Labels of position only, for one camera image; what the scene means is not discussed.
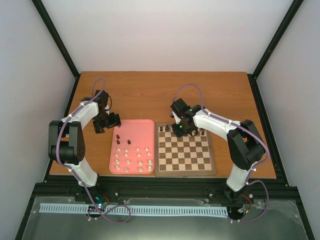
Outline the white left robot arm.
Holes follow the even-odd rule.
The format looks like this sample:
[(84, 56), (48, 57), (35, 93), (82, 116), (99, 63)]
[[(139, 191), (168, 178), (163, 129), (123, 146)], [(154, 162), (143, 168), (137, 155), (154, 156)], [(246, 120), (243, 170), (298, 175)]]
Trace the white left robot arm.
[(108, 100), (111, 97), (104, 90), (97, 90), (93, 97), (85, 97), (79, 106), (67, 117), (53, 120), (48, 127), (48, 156), (66, 168), (92, 201), (103, 198), (104, 188), (97, 184), (98, 174), (92, 170), (85, 158), (86, 146), (83, 129), (93, 121), (96, 134), (121, 126), (120, 115), (110, 112)]

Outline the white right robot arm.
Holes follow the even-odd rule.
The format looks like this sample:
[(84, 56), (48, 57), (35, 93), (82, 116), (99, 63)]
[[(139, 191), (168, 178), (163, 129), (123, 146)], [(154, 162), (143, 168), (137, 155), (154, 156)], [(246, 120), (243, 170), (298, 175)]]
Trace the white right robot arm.
[(227, 142), (233, 166), (226, 180), (227, 186), (238, 192), (248, 184), (251, 173), (264, 154), (269, 154), (255, 124), (251, 120), (234, 121), (219, 116), (201, 105), (190, 107), (182, 98), (171, 106), (171, 125), (176, 137), (192, 135), (203, 129)]

